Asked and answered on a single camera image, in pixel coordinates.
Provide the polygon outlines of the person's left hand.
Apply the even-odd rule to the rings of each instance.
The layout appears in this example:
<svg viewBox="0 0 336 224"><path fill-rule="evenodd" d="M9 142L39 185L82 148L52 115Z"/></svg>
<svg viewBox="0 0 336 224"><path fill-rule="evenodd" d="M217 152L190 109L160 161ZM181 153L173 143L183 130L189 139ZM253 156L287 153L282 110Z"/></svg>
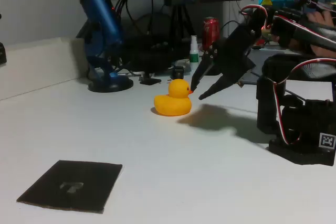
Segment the person's left hand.
<svg viewBox="0 0 336 224"><path fill-rule="evenodd" d="M311 45L311 49L313 53L318 57L324 57L324 58L336 58L336 52L327 50L321 47L317 47L314 45Z"/></svg>

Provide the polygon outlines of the person's right hand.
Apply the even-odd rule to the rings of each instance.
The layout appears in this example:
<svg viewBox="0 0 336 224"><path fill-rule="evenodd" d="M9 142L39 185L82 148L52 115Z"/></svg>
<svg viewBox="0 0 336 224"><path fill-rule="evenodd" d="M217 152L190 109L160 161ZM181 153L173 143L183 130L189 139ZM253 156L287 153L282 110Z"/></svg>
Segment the person's right hand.
<svg viewBox="0 0 336 224"><path fill-rule="evenodd" d="M320 12L312 12L307 14L308 19L311 22L323 24L330 27L335 27L331 13L327 10Z"/></svg>

